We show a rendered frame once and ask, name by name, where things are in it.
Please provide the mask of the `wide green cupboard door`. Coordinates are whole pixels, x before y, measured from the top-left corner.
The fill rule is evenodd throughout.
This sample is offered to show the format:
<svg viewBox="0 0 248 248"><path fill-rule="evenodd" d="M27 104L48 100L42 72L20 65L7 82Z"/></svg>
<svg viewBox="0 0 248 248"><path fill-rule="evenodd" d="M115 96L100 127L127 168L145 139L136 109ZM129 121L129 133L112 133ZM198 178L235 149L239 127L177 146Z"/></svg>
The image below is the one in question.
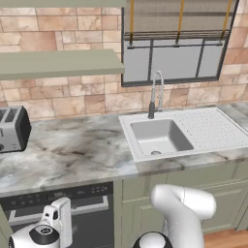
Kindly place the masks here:
<svg viewBox="0 0 248 248"><path fill-rule="evenodd" d="M216 233L234 228L236 216L248 190L248 179L205 184L198 189L211 193L216 200L216 212L211 219L201 222L204 233Z"/></svg>

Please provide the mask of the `beige roman blind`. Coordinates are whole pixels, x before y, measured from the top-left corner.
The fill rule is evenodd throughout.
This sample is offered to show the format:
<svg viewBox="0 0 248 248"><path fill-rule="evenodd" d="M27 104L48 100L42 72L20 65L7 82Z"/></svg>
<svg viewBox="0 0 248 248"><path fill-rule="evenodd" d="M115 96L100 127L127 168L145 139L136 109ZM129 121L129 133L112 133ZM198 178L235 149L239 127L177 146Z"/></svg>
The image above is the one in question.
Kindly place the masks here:
<svg viewBox="0 0 248 248"><path fill-rule="evenodd" d="M124 39L226 38L239 0L127 0Z"/></svg>

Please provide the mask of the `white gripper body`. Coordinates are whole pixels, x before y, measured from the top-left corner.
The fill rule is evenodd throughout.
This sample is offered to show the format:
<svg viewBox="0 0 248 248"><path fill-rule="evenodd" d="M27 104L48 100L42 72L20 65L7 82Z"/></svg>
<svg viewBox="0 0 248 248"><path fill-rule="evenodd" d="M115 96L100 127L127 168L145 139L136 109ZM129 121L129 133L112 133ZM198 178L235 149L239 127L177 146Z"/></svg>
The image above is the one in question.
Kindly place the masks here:
<svg viewBox="0 0 248 248"><path fill-rule="evenodd" d="M60 203L61 248L69 248L73 243L71 200L62 198Z"/></svg>

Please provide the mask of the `narrow green cupboard door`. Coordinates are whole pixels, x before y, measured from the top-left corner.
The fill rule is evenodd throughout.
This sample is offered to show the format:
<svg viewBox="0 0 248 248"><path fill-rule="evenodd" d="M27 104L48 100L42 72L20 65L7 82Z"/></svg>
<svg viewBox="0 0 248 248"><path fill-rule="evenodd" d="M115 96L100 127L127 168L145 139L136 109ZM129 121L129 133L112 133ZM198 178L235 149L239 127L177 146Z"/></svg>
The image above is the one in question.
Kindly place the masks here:
<svg viewBox="0 0 248 248"><path fill-rule="evenodd" d="M168 175L155 174L123 181L122 248L131 248L146 232L160 232L163 215L155 210L149 199L153 187L166 184Z"/></svg>

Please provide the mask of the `green cupboard drawer front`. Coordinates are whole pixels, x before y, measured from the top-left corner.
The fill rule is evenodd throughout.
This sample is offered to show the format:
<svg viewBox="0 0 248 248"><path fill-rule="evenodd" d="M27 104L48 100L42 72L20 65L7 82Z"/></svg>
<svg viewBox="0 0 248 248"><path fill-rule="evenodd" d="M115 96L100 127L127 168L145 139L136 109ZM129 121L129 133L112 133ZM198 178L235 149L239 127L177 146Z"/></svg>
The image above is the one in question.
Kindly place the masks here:
<svg viewBox="0 0 248 248"><path fill-rule="evenodd" d="M168 175L167 183L186 187L201 187L248 177L248 161L230 162L208 168L175 171Z"/></svg>

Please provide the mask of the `dark framed window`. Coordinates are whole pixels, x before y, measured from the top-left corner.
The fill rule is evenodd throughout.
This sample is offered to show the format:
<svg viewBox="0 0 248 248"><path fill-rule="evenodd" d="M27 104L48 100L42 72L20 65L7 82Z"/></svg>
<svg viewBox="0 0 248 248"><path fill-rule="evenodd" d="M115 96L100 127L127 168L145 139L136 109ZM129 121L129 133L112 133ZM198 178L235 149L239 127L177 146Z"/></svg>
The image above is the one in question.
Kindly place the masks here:
<svg viewBox="0 0 248 248"><path fill-rule="evenodd" d="M146 86L161 71L166 83L216 80L220 76L229 35L222 39L124 39L124 10L122 9L121 60L125 73L121 76L126 87Z"/></svg>

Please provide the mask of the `silver and black toaster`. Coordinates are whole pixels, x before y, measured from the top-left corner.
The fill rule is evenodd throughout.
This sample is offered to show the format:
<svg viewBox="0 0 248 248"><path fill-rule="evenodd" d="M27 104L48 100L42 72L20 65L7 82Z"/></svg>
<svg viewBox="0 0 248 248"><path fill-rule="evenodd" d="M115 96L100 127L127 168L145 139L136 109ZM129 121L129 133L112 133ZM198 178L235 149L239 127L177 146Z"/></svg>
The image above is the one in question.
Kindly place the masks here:
<svg viewBox="0 0 248 248"><path fill-rule="evenodd" d="M31 129L24 106L0 108L0 153L24 151Z"/></svg>

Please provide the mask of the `black dishwasher door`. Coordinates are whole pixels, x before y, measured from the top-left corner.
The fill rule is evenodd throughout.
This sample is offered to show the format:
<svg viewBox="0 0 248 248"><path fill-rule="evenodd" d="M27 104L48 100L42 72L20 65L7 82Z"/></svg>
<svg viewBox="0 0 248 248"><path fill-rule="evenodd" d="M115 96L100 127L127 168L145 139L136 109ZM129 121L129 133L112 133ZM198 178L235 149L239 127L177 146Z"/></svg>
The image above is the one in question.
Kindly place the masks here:
<svg viewBox="0 0 248 248"><path fill-rule="evenodd" d="M108 197L108 210L79 215L71 213L73 243L69 248L114 248L113 184L111 182L5 197L0 199L0 205L9 222L12 210L16 211L16 216L43 214L47 205L63 197L71 200L72 209L72 207L99 203L102 196ZM23 225L9 224L15 233L40 220Z"/></svg>

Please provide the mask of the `green cupboard side panel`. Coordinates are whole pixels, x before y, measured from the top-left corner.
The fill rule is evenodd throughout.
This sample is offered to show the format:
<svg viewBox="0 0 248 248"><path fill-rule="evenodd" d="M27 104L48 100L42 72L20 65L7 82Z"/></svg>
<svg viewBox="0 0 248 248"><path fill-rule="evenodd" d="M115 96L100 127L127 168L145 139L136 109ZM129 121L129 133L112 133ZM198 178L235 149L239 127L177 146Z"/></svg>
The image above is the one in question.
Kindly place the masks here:
<svg viewBox="0 0 248 248"><path fill-rule="evenodd" d="M0 205L0 248L9 248L9 238L13 230L7 220L7 217Z"/></svg>

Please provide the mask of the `silver spring tap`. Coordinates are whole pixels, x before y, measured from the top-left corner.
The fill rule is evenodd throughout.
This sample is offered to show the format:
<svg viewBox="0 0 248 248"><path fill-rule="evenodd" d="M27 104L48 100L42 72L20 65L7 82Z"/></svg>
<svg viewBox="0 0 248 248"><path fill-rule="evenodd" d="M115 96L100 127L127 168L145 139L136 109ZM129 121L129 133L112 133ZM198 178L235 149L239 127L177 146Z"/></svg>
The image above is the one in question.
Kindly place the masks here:
<svg viewBox="0 0 248 248"><path fill-rule="evenodd" d="M156 76L158 76L161 80L161 88L160 93L156 93ZM155 98L158 98L159 106L155 108ZM162 111L163 108L163 97L164 97L164 78L161 71L154 72L153 75L153 83L151 88L151 100L149 103L149 110L148 110L148 118L153 119L155 115L155 110Z"/></svg>

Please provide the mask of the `green wall shelf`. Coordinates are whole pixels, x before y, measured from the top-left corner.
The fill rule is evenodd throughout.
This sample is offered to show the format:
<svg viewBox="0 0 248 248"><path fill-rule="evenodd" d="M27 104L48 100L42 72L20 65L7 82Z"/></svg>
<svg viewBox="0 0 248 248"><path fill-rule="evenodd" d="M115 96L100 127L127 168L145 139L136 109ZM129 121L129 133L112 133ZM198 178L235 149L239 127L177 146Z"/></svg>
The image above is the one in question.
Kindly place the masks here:
<svg viewBox="0 0 248 248"><path fill-rule="evenodd" d="M119 8L127 0L0 0L0 8Z"/></svg>
<svg viewBox="0 0 248 248"><path fill-rule="evenodd" d="M125 72L112 49L0 53L0 80L116 75Z"/></svg>

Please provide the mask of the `white sink with drainer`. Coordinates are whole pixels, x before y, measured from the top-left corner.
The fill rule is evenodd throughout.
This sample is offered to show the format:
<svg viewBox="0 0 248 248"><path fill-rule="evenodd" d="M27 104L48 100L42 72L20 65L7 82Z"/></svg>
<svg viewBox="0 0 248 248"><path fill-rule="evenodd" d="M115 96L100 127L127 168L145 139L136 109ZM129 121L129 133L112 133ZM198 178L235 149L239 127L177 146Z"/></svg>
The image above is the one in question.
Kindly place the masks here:
<svg viewBox="0 0 248 248"><path fill-rule="evenodd" d="M248 131L217 107L119 116L136 163L248 147Z"/></svg>

